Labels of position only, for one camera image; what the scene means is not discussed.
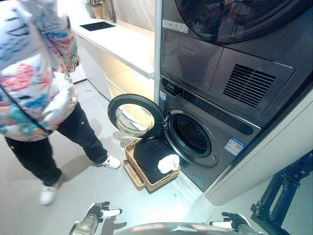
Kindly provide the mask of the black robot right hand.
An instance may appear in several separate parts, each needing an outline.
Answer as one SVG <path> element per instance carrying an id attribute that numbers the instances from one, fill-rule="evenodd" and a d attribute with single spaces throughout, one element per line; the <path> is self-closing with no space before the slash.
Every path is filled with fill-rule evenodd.
<path id="1" fill-rule="evenodd" d="M 222 217 L 223 220 L 211 221 L 209 222 L 209 225 L 224 229 L 232 229 L 236 232 L 239 231 L 239 228 L 242 225 L 247 225 L 248 227 L 251 227 L 250 223 L 241 213 L 222 212 Z"/>

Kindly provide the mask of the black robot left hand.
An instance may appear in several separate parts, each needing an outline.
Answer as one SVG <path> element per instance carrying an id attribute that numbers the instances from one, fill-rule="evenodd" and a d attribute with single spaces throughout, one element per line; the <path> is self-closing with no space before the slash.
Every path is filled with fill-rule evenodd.
<path id="1" fill-rule="evenodd" d="M 114 217 L 122 213 L 121 209 L 110 209 L 109 205 L 110 203 L 108 201 L 93 203 L 89 207 L 85 217 L 93 217 L 98 223 L 101 223 L 104 218 Z"/>

